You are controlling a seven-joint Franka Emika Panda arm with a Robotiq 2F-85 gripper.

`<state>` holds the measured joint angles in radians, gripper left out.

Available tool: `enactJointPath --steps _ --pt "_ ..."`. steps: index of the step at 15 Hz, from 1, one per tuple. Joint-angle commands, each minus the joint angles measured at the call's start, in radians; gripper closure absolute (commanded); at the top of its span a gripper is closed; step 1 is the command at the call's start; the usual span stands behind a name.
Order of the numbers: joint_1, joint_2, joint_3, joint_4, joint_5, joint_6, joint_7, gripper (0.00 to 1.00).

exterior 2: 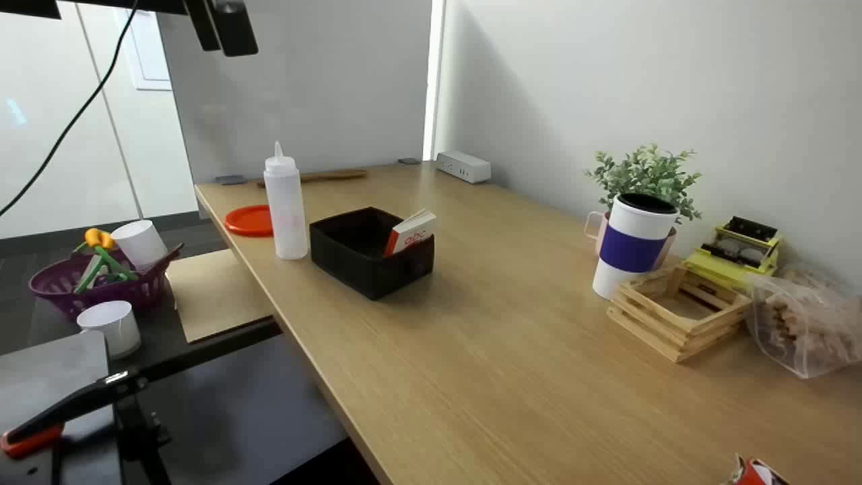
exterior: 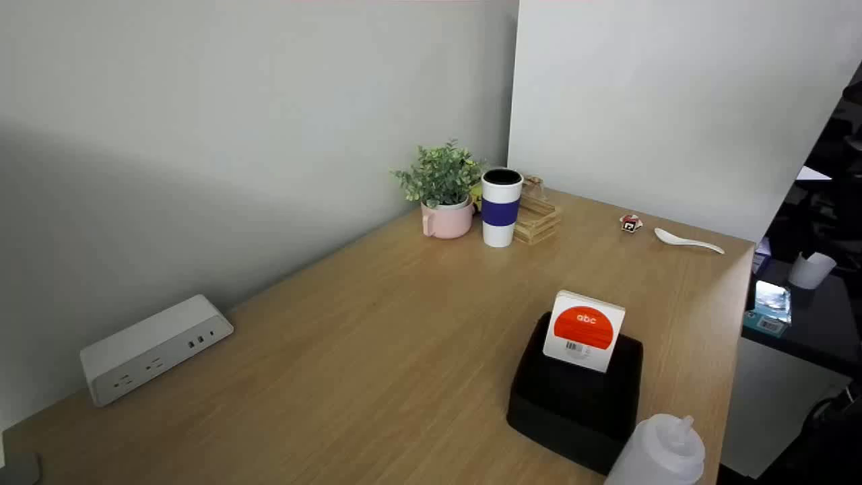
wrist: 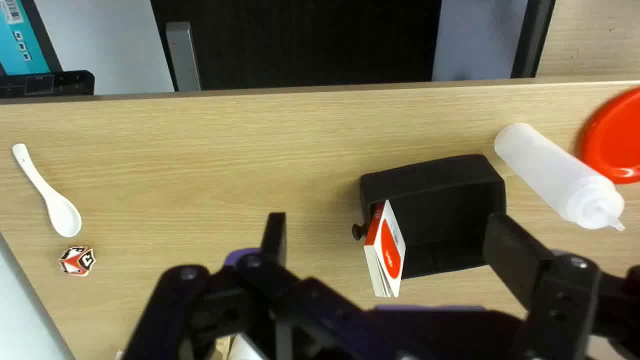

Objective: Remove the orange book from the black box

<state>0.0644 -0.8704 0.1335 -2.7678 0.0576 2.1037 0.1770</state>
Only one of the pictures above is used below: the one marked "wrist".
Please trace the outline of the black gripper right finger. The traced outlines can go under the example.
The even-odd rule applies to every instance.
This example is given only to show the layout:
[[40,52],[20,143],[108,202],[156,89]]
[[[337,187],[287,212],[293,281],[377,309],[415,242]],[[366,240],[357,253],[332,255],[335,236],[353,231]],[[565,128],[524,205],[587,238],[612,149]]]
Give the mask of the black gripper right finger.
[[553,253],[504,212],[488,217],[482,256],[516,300],[532,304],[540,274],[553,260]]

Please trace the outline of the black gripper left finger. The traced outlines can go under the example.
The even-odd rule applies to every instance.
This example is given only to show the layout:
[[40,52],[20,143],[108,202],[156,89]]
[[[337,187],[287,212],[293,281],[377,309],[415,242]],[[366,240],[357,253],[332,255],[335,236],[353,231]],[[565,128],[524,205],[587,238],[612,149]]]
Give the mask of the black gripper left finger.
[[263,259],[276,265],[285,265],[285,215],[270,212],[260,242]]

